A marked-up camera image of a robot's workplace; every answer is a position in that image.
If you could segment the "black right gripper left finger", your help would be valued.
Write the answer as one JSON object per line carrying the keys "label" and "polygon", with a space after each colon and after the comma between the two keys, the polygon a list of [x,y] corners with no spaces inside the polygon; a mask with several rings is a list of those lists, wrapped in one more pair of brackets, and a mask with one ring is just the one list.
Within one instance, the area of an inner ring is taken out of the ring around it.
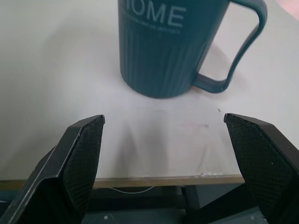
{"label": "black right gripper left finger", "polygon": [[37,164],[8,209],[2,224],[79,224],[96,178],[104,115],[69,126]]}

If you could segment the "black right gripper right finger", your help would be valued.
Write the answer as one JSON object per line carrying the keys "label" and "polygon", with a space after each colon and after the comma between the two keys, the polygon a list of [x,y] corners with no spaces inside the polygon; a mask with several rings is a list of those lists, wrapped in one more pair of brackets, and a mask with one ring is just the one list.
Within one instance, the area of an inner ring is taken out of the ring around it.
{"label": "black right gripper right finger", "polygon": [[273,125],[256,118],[224,116],[244,183],[198,210],[185,224],[209,224],[258,208],[270,224],[299,221],[299,151]]}

